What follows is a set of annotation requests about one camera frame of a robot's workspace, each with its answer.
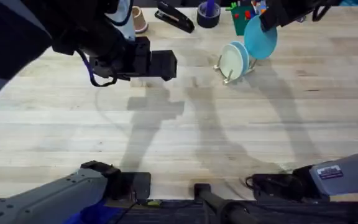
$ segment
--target label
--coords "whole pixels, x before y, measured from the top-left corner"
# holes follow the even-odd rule
[[[338,165],[320,168],[317,170],[317,174],[322,180],[343,177],[342,170]]]

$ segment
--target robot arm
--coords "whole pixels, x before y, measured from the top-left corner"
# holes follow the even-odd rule
[[[151,52],[146,37],[126,40],[113,24],[123,26],[128,20],[106,16],[117,12],[119,1],[0,0],[0,89],[50,46],[61,54],[81,54],[96,86],[107,85],[97,85],[93,74],[112,77],[109,84],[132,77],[175,78],[177,60],[171,50]]]
[[[260,16],[262,30],[268,31],[276,26],[289,23],[313,11],[313,22],[320,21],[331,6],[342,0],[267,0],[268,9]]]
[[[87,162],[71,175],[0,200],[0,224],[63,223],[103,198],[125,193],[122,188],[127,186],[123,183],[119,169],[96,161]]]

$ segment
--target cup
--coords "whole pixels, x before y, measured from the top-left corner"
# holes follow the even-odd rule
[[[141,34],[149,27],[144,19],[142,9],[139,6],[132,7],[132,17],[134,18],[135,33]]]

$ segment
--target cable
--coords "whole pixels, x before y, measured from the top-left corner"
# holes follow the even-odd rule
[[[115,26],[123,26],[125,24],[127,24],[128,20],[129,20],[129,17],[131,16],[132,14],[132,6],[134,5],[134,0],[130,0],[129,2],[129,7],[128,7],[128,12],[127,12],[127,16],[125,17],[125,19],[121,22],[117,22],[117,21],[114,21],[112,19],[110,19],[108,16],[104,15],[105,18],[111,22],[113,25]]]
[[[86,55],[84,54],[84,52],[82,52],[80,49],[77,49],[76,52],[80,55],[80,57],[82,58],[82,61],[84,62],[85,64],[85,67],[86,69],[88,70],[88,73],[89,73],[89,79],[92,83],[93,86],[96,86],[96,87],[106,87],[106,86],[109,86],[109,85],[113,85],[113,84],[116,84],[117,83],[117,78],[113,78],[113,80],[111,82],[107,82],[107,83],[104,83],[102,85],[100,85],[99,83],[96,82],[96,80],[94,79],[94,75],[93,75],[93,69],[92,69],[92,66],[91,64],[89,63],[88,59],[86,58]]]
[[[122,218],[136,205],[136,202],[133,203],[129,208],[125,209],[125,211],[117,218],[117,220],[114,222],[114,224],[118,224]]]

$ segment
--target stapler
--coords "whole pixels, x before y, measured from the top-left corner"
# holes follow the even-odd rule
[[[187,33],[194,30],[193,22],[181,13],[178,9],[163,1],[157,1],[158,11],[154,14],[156,18],[161,19]]]

